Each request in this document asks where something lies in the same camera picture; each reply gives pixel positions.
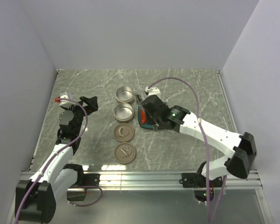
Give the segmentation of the red sausage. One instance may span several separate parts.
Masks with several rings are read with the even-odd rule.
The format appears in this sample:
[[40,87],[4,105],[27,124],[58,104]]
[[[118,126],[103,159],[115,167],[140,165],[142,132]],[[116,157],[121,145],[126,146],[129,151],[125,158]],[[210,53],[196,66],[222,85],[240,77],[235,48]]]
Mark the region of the red sausage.
[[145,112],[143,110],[140,110],[140,123],[141,124],[146,124],[147,119],[146,119],[146,115]]

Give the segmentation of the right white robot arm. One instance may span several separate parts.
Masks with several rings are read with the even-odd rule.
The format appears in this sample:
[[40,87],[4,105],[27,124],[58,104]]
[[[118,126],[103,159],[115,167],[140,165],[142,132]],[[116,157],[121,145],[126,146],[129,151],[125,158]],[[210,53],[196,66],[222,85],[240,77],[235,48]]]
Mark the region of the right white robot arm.
[[257,155],[254,136],[248,132],[234,133],[213,125],[188,111],[175,105],[168,105],[152,95],[142,100],[135,97],[136,103],[146,115],[149,124],[155,129],[174,130],[177,133],[192,136],[206,142],[224,154],[223,157],[202,165],[196,175],[196,181],[203,187],[212,180],[231,174],[240,179],[246,179]]

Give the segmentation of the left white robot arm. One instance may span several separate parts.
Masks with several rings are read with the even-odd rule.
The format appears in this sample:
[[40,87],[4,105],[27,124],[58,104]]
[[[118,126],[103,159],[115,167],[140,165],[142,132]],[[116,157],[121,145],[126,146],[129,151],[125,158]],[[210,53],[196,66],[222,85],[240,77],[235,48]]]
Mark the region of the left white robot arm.
[[81,165],[69,164],[81,142],[88,116],[98,110],[98,98],[80,97],[74,101],[67,93],[55,99],[63,112],[52,152],[44,164],[28,180],[16,186],[14,218],[19,221],[48,224],[56,211],[57,201],[71,186],[79,188],[85,176]]

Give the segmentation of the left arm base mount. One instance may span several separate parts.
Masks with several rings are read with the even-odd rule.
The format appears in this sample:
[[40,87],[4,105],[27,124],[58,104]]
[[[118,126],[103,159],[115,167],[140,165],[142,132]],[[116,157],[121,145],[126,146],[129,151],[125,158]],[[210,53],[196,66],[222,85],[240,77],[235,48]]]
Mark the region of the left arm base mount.
[[82,186],[99,186],[100,174],[84,173],[81,181],[72,185],[67,191],[67,200],[70,202],[83,202],[88,195],[88,189],[81,188]]

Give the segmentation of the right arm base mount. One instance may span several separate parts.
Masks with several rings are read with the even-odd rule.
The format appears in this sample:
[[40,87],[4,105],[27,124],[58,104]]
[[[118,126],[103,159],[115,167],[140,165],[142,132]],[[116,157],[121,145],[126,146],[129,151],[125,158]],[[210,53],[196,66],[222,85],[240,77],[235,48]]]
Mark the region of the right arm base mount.
[[[206,178],[196,173],[182,173],[182,178],[179,180],[179,183],[183,188],[206,188]],[[209,180],[210,188],[222,187],[222,185],[222,177]]]

